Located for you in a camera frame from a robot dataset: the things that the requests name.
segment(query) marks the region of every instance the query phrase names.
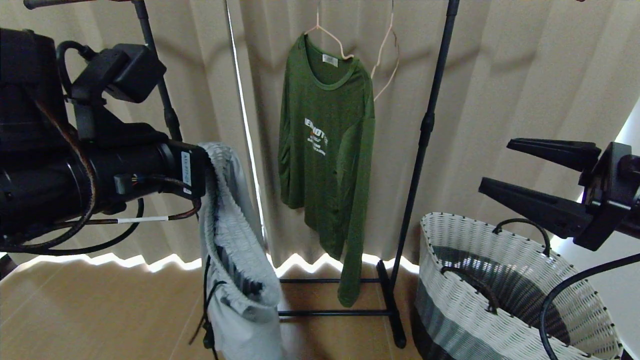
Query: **light under curtain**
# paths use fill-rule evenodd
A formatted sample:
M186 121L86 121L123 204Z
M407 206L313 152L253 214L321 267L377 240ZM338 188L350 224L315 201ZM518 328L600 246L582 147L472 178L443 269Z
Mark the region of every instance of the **light under curtain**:
M161 61L167 66L165 80L173 107L180 119L185 142L222 141L237 151L244 171L250 174L239 90L231 47L227 6L224 0L147 1L151 26ZM75 40L96 51L119 43L144 44L133 4L100 0L27 10L22 1L0 2L0 26L32 29L56 43ZM67 54L72 78L84 63L75 52ZM125 122L148 122L167 132L163 106L157 90L141 104L117 101L104 96L108 108ZM67 107L74 123L73 111ZM120 217L136 212L135 202ZM145 215L171 215L191 208L191 203L173 195L145 197ZM60 249L86 247L119 235L127 225L86 226ZM142 255L154 263L177 254L185 263L200 257L196 218L174 222L142 223L125 241L106 250L121 259ZM11 254L16 263L33 255Z
M228 3L271 255L275 265L294 253L312 263L323 251L302 210L280 201L277 152L287 53L316 23L318 0ZM391 0L322 1L320 24L371 71L391 7ZM394 6L401 58L395 80L376 101L365 229L365 253L384 259L397 246L446 7L446 1L410 0ZM310 36L339 53L329 36ZM477 192L483 176L576 198L577 173L505 146L515 137L600 147L613 141L640 95L638 38L634 1L462 1L405 256L417 260L419 218L428 212L494 224L516 216ZM389 41L373 78L375 94L395 65Z

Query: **green shirt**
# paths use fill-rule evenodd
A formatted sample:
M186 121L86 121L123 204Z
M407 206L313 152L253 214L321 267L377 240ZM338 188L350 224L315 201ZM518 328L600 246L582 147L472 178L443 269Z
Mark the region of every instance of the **green shirt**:
M371 78L357 58L328 55L302 35L285 71L278 171L282 201L305 207L305 222L344 269L338 298L360 293L364 223L375 127Z

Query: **beige curtain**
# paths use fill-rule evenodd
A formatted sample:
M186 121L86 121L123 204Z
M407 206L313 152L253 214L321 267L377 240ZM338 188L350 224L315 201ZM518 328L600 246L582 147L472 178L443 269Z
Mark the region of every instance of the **beige curtain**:
M159 57L168 68L165 79L184 141L223 141L234 146L253 188L225 2L151 0L147 1L147 8ZM27 10L21 0L5 0L0 2L0 26L32 29L56 43L76 40L97 51L118 43L144 44L130 2L99 0ZM75 77L84 64L72 53L69 52L67 60L70 74ZM148 122L167 132L157 90L141 104L105 97L110 110L123 121ZM73 119L72 108L67 110ZM171 215L191 206L173 195L145 197L145 204L146 216ZM135 202L131 202L124 215L133 216L135 207ZM126 227L87 226L61 248L102 243ZM184 261L192 261L200 257L196 219L140 224L121 244L94 255L106 252L114 252L123 259L142 254L147 263L173 253ZM12 254L12 258L20 263L32 256Z
M316 22L318 0L229 0L256 175L276 264L323 251L301 211L279 200L278 123L285 59ZM446 1L395 2L400 66L376 103L365 252L395 255L445 20ZM372 69L391 0L323 1L321 24ZM312 40L337 52L315 32ZM446 211L496 223L515 214L477 192L483 176L574 199L578 176L508 151L510 138L614 140L640 95L637 1L462 1L436 107L405 254L416 260L418 221ZM396 63L389 41L374 92Z

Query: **laundry basket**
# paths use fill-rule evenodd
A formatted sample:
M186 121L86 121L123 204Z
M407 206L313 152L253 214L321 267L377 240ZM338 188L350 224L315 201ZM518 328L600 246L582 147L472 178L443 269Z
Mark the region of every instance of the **laundry basket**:
M556 285L577 273L573 265L536 241L471 218L430 213L420 224L412 329L421 356L548 359L538 334L540 307ZM622 353L611 317L587 281L558 295L545 325L559 359Z

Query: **empty hanger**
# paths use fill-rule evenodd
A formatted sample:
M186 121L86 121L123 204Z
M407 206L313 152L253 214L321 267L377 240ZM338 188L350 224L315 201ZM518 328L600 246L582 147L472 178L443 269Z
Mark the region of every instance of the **empty hanger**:
M378 97L380 96L380 94L382 94L382 92L387 89L389 84L391 84L391 80L394 78L394 76L396 74L396 71L398 70L398 65L400 64L400 45L398 45L398 37L396 35L396 32L393 30L393 27L394 27L394 3L395 3L395 1L391 0L391 21L389 21L389 28L387 29L387 33L385 34L384 40L382 40L382 44L380 45L380 50L378 50L378 62L373 67L373 70L371 70L371 79L373 79L373 75L375 75L375 73L376 73L376 68L378 66L380 66L380 60L382 59L382 49L384 48L385 43L387 42L387 38L389 37L389 33L393 33L394 34L394 38L395 38L394 44L395 44L395 47L397 49L396 67L394 68L394 71L391 73L391 77L389 78L389 81L387 81L387 84L382 88L382 90L380 90L380 92L376 95L376 97L373 98L373 101L378 100Z
M323 28L322 26L320 26L320 1L318 0L318 6L316 9L316 25L313 28L310 28L309 30L307 30L305 32L305 35L309 34L311 31L313 30L322 30L324 31L327 35L329 35L330 37L332 37L335 41L338 42L338 45L340 45L340 55L342 56L343 60L347 60L347 59L351 59L353 57L352 54L349 55L345 55L344 54L344 50L342 48L342 42L340 42L340 40L338 40L337 37L335 37L333 34L331 34L327 29Z

